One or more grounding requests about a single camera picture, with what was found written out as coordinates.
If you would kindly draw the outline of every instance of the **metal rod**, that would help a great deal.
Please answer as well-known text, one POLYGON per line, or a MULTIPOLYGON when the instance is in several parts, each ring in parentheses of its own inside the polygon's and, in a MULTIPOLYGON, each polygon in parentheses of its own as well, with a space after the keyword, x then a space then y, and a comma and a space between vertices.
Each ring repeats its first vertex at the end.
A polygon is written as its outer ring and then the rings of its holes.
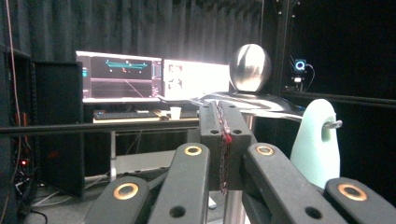
POLYGON ((274 74, 272 94, 280 96, 282 89, 283 74, 285 73, 286 62, 289 59, 290 45, 290 18, 292 14, 292 0, 282 1, 282 8, 278 11, 276 51, 274 59, 274 74))
POLYGON ((244 119, 245 119, 245 122, 247 123, 248 128, 251 130, 252 133, 254 133, 254 129, 255 129, 255 126, 256 126, 256 118, 255 118, 255 116, 254 115, 245 114, 244 115, 244 119))
POLYGON ((343 126, 343 121, 337 120, 337 121, 328 121, 324 123, 323 128, 325 129, 338 129, 343 126))
POLYGON ((224 224, 245 223, 246 211, 242 204, 242 190, 229 190, 225 199, 224 224))
POLYGON ((102 133, 111 131, 196 129, 199 120, 140 121, 131 123, 84 123, 63 125, 36 125, 27 127, 0 127, 0 137, 46 135, 60 133, 102 133))
POLYGON ((111 132, 111 147, 110 147, 110 181, 117 178, 116 170, 116 132, 111 132))

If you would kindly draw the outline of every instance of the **floor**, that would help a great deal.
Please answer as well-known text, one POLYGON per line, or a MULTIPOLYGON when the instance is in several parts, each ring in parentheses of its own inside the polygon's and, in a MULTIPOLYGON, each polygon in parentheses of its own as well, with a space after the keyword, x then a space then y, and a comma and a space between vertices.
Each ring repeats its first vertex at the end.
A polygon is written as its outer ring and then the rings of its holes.
MULTIPOLYGON (((43 215, 45 215, 48 219, 48 223, 51 224, 82 224, 84 223, 84 218, 91 205, 95 202, 97 197, 99 197, 107 184, 108 181, 103 177, 98 177, 91 183, 87 182, 87 188, 85 191, 86 200, 83 202, 79 199, 62 195, 61 193, 57 193, 48 198, 51 194, 56 193, 57 190, 51 187, 39 188, 33 202, 32 210, 34 213, 30 213, 24 220, 24 223, 44 224, 46 223, 46 220, 43 215)), ((213 210, 208 209, 207 223, 223 223, 225 196, 216 191, 210 191, 209 195, 216 202, 217 208, 213 210)))

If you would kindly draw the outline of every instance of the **metal sphere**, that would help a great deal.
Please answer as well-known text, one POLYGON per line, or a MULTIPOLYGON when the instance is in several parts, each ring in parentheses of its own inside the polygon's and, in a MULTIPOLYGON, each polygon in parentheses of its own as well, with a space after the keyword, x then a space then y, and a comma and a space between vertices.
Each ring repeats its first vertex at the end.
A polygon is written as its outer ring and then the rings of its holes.
POLYGON ((238 91, 259 91, 271 76, 271 59, 259 45, 242 46, 230 62, 230 79, 238 91))

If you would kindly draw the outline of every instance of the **white cup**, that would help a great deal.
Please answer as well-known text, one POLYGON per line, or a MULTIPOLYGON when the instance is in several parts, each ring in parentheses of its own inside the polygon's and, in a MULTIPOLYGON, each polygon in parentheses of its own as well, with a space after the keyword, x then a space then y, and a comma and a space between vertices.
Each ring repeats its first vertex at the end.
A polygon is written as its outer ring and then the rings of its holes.
POLYGON ((180 119, 181 107, 171 106, 171 119, 180 119))

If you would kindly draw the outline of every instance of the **white cable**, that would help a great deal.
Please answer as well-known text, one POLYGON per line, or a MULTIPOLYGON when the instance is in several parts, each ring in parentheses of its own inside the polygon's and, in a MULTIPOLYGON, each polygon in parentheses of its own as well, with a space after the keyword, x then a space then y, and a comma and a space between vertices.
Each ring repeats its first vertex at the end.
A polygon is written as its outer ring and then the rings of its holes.
POLYGON ((45 197, 43 200, 39 201, 38 203, 35 203, 32 205, 32 207, 36 207, 38 205, 40 205, 41 203, 43 203, 44 201, 52 198, 53 196, 57 195, 60 191, 56 191, 55 193, 50 194, 49 196, 45 197))
POLYGON ((9 32, 9 47, 11 51, 11 64, 12 64, 12 77, 14 79, 14 96, 15 96, 15 106, 17 107, 17 120, 18 125, 21 126, 21 114, 20 114, 20 104, 18 101, 18 92, 17 92, 17 75, 15 72, 15 60, 14 60, 14 45, 12 42, 12 29, 11 29, 11 18, 9 15, 9 6, 8 0, 6 0, 7 4, 7 20, 8 20, 8 32, 9 32))
MULTIPOLYGON (((88 189, 88 188, 92 187, 93 185, 99 183, 99 181, 101 181, 102 179, 103 179, 103 177, 100 176, 100 177, 97 178, 95 181, 93 181, 90 185, 87 185, 84 189, 88 189)), ((44 198, 43 200, 41 200, 41 201, 39 201, 39 202, 33 204, 32 207, 44 207, 44 206, 56 205, 56 204, 59 204, 59 203, 67 202, 67 201, 69 201, 69 200, 72 198, 72 197, 67 197, 67 198, 65 198, 65 199, 63 199, 63 200, 61 200, 61 201, 59 201, 59 202, 56 202, 56 203, 45 203, 45 204, 42 204, 44 201, 46 201, 46 200, 52 198, 53 196, 57 195, 58 193, 60 193, 60 191, 56 191, 56 192, 52 193, 51 195, 47 196, 47 197, 44 198)))
POLYGON ((312 82, 314 81, 315 78, 315 69, 314 66, 312 66, 311 64, 307 63, 305 66, 310 67, 312 69, 312 78, 311 81, 309 82, 309 85, 306 87, 305 91, 308 91, 309 87, 311 86, 312 82))
POLYGON ((129 151, 130 151, 131 148, 134 146, 134 143, 137 141, 137 139, 140 138, 140 132, 139 132, 139 135, 138 135, 138 136, 134 139, 134 141, 131 143, 131 145, 129 145, 128 149, 127 149, 126 152, 125 152, 125 155, 128 155, 129 151))
POLYGON ((289 61, 289 63, 290 63, 290 66, 291 66, 291 72, 294 70, 294 64, 291 62, 291 61, 289 61))

